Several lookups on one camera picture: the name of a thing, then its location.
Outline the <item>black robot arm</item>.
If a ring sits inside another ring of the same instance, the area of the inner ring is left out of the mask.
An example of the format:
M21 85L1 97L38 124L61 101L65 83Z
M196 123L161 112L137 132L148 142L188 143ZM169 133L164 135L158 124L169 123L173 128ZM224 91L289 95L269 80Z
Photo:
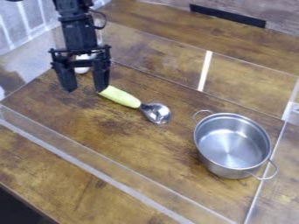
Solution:
M100 45L96 26L90 16L92 0L51 0L58 12L65 47L50 49L50 68L57 74L62 89L72 92L77 88L76 67L90 67L94 89L101 92L108 87L110 68L110 45Z

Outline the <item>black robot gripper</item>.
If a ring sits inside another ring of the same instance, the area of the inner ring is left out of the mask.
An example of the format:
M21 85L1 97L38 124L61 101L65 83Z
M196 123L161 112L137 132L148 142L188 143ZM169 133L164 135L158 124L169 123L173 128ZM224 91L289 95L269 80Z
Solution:
M81 54L94 54L96 57L88 60L82 66L92 67L94 89L101 92L108 87L109 82L109 45L102 45L97 40L97 30L105 25L94 25L89 14L80 14L58 18L61 33L63 37L63 47L50 49L51 69L62 89L72 92L77 88L74 67L80 66L76 56Z

